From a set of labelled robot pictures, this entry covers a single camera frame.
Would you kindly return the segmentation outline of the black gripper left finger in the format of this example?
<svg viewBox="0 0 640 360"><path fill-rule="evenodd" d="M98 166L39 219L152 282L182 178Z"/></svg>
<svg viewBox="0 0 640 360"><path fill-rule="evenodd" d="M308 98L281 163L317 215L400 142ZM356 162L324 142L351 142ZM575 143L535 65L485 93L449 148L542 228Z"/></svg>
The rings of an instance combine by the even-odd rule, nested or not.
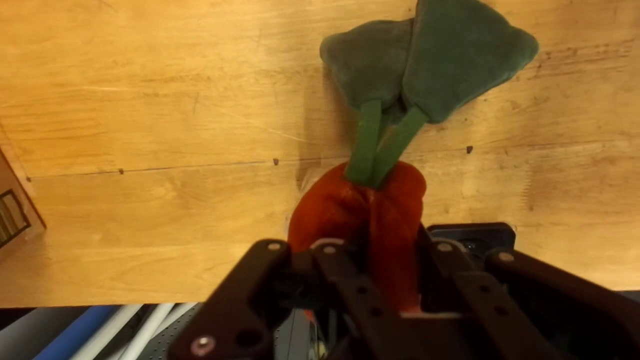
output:
<svg viewBox="0 0 640 360"><path fill-rule="evenodd" d="M258 240L167 350L170 360L275 360L275 329L305 311L330 360L410 360L410 329L345 244L293 251Z"/></svg>

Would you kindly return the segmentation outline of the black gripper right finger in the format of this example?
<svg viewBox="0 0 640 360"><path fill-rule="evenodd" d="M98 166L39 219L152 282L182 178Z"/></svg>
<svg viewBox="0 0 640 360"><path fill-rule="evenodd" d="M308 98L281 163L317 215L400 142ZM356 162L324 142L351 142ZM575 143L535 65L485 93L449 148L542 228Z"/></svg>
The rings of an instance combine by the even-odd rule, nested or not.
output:
<svg viewBox="0 0 640 360"><path fill-rule="evenodd" d="M418 232L426 309L468 309L512 360L640 360L640 302L514 247L510 224Z"/></svg>

